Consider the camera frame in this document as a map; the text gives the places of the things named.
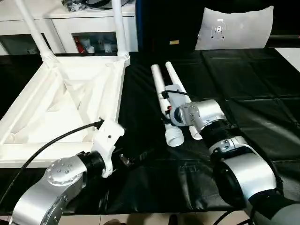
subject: white clamp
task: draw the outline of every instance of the white clamp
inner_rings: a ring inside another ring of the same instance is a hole
[[[113,172],[112,153],[115,149],[114,145],[124,133],[124,128],[117,122],[105,120],[94,137],[92,151],[99,152],[105,163],[105,169],[102,173],[104,178],[107,178]]]

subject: white cabinet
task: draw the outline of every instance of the white cabinet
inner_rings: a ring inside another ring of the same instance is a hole
[[[54,53],[65,53],[50,19],[35,20],[43,37]],[[30,31],[23,20],[0,21],[0,55],[38,53]]]
[[[61,0],[24,0],[54,53],[78,53],[87,42],[96,53],[117,52],[112,10],[68,12]],[[135,2],[122,7],[127,49],[138,51]],[[0,55],[38,53],[15,1],[0,0]]]
[[[96,53],[117,52],[113,17],[53,19],[52,21],[66,53],[78,53],[80,48],[78,45],[83,45],[84,40],[94,47]],[[135,17],[123,17],[123,22],[128,50],[136,52]],[[75,41],[78,39],[80,43],[76,45]]]

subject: robotic arm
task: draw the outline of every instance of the robotic arm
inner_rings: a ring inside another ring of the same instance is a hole
[[[114,145],[124,129],[105,120],[94,137],[90,153],[61,158],[53,162],[42,179],[30,187],[16,204],[10,224],[56,225],[66,205],[86,186],[88,180],[113,172],[111,161]]]
[[[161,76],[155,74],[157,72],[158,66],[153,65],[156,80]],[[173,126],[195,127],[202,136],[210,151],[214,179],[223,200],[237,209],[244,209],[258,225],[298,224],[300,203],[286,199],[278,191],[282,181],[272,165],[227,120],[215,100],[190,102],[184,92],[181,83],[158,92],[158,96],[161,94],[170,103],[162,111],[165,110]]]

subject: person's foot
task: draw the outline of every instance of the person's foot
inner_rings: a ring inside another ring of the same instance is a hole
[[[172,214],[169,218],[169,225],[178,225],[178,219],[176,214]]]

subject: white plastic tube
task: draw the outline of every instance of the white plastic tube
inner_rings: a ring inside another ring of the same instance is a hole
[[[171,124],[165,124],[165,139],[167,141],[167,145],[171,147],[180,146],[184,142],[182,130],[179,127],[172,126]]]
[[[163,95],[161,94],[163,91],[165,91],[165,83],[158,65],[152,65],[151,70],[152,70],[154,84],[157,92],[157,97],[159,100],[160,109],[163,115],[165,115],[165,112],[168,110],[168,107],[170,106],[168,100],[164,99]]]
[[[39,51],[41,52],[41,57],[44,62],[46,62],[48,65],[51,65],[50,63],[56,62],[56,58],[54,54],[51,52],[51,50],[48,48],[48,45],[46,44],[42,34],[38,30],[36,24],[34,23],[34,20],[29,13],[28,8],[26,7],[23,0],[15,0],[15,3],[17,4],[24,21],[27,23],[28,28],[31,32],[31,36],[36,43]]]
[[[125,66],[130,65],[130,56],[126,47],[126,39],[124,32],[123,15],[120,0],[112,0],[112,11],[116,26],[116,36],[118,43],[118,57],[125,61]]]
[[[161,94],[163,91],[165,91],[165,83],[158,65],[152,65],[151,70],[157,92],[157,97],[159,100],[160,109],[163,115],[166,116],[165,112],[168,110],[170,103],[167,99],[164,99],[164,97]],[[176,126],[172,126],[171,124],[165,124],[165,139],[167,145],[171,147],[177,147],[184,142],[184,137],[181,129]]]
[[[169,75],[170,75],[170,78],[171,78],[171,80],[172,80],[172,83],[173,83],[173,84],[179,85],[181,91],[186,93],[187,91],[186,91],[185,88],[183,87],[183,85],[182,85],[182,83],[181,83],[181,80],[179,79],[179,77],[178,77],[178,75],[177,75],[177,73],[176,73],[176,71],[175,71],[175,69],[174,69],[172,63],[171,63],[171,62],[166,62],[165,67],[166,67],[167,70],[168,70],[168,73],[169,73]],[[186,96],[186,98],[187,98],[187,102],[192,102],[189,96]],[[202,139],[201,135],[198,133],[198,131],[196,130],[195,127],[189,127],[189,131],[190,131],[190,133],[191,133],[191,136],[192,136],[195,140],[201,140],[201,139]]]

